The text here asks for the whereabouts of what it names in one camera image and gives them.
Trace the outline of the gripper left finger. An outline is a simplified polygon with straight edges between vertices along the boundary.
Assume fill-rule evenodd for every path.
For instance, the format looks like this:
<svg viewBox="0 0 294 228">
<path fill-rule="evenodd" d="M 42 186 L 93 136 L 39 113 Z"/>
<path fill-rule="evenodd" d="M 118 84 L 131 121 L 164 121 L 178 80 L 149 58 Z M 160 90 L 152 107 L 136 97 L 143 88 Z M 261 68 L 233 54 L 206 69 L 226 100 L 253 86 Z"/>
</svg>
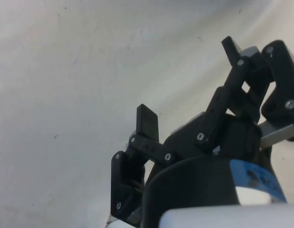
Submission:
<svg viewBox="0 0 294 228">
<path fill-rule="evenodd" d="M 137 107 L 136 129 L 126 150 L 118 151 L 111 160 L 110 213 L 129 225 L 141 223 L 148 161 L 163 169 L 176 161 L 176 152 L 159 142 L 158 116 L 141 104 Z"/>
</svg>

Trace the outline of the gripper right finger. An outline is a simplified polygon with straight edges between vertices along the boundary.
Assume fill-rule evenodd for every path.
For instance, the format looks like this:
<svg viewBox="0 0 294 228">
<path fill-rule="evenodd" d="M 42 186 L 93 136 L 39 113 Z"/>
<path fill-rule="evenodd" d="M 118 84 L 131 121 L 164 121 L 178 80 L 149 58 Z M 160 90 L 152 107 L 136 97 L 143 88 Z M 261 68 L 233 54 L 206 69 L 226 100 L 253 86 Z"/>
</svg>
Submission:
<svg viewBox="0 0 294 228">
<path fill-rule="evenodd" d="M 275 40 L 262 50 L 241 49 L 226 37 L 222 46 L 232 68 L 202 117 L 197 144 L 206 150 L 217 144 L 227 111 L 259 126 L 261 148 L 294 142 L 294 56 L 287 45 Z"/>
</svg>

